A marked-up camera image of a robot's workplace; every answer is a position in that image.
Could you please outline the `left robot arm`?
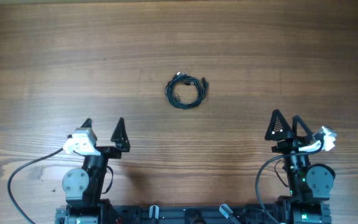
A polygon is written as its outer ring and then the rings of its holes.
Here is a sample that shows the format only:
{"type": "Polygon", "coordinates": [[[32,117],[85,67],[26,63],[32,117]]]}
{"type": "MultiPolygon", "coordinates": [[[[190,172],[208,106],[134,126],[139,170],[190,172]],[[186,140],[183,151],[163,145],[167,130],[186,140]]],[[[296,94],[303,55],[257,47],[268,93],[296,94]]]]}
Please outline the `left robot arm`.
{"type": "Polygon", "coordinates": [[[119,118],[111,136],[112,146],[98,146],[88,118],[63,145],[67,154],[83,156],[80,168],[69,170],[63,177],[62,189],[65,192],[66,207],[56,211],[55,223],[121,223],[121,217],[108,199],[112,184],[103,190],[107,171],[112,171],[108,160],[120,159],[123,152],[129,152],[131,145],[127,137],[124,118],[119,118]]]}

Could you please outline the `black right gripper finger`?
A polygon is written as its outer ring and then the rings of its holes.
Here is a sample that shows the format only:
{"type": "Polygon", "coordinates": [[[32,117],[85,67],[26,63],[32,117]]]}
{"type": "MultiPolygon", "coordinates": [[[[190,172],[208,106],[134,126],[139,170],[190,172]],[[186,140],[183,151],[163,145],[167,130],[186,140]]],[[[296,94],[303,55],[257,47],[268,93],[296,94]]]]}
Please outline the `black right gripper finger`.
{"type": "Polygon", "coordinates": [[[293,120],[292,131],[296,140],[305,144],[306,143],[309,144],[313,138],[313,132],[311,131],[311,129],[306,125],[306,123],[302,120],[302,118],[299,115],[292,117],[292,120],[293,120]],[[298,131],[297,131],[298,125],[300,125],[301,128],[306,133],[305,136],[298,135],[298,131]]]}
{"type": "Polygon", "coordinates": [[[266,141],[282,141],[292,138],[292,129],[279,109],[272,111],[272,117],[265,134],[266,141]]]}

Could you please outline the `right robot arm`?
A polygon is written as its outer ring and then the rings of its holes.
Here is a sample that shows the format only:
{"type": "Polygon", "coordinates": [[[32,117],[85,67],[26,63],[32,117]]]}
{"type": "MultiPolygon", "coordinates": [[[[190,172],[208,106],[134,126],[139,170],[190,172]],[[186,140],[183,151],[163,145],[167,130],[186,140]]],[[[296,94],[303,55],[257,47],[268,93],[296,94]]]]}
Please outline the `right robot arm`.
{"type": "Polygon", "coordinates": [[[290,196],[281,196],[268,210],[262,210],[271,223],[330,223],[329,207],[324,204],[336,177],[335,171],[325,164],[312,164],[309,156],[335,147],[337,134],[322,126],[316,133],[296,115],[289,125],[280,112],[272,112],[265,140],[275,141],[273,153],[279,155],[266,162],[283,161],[290,196]]]}

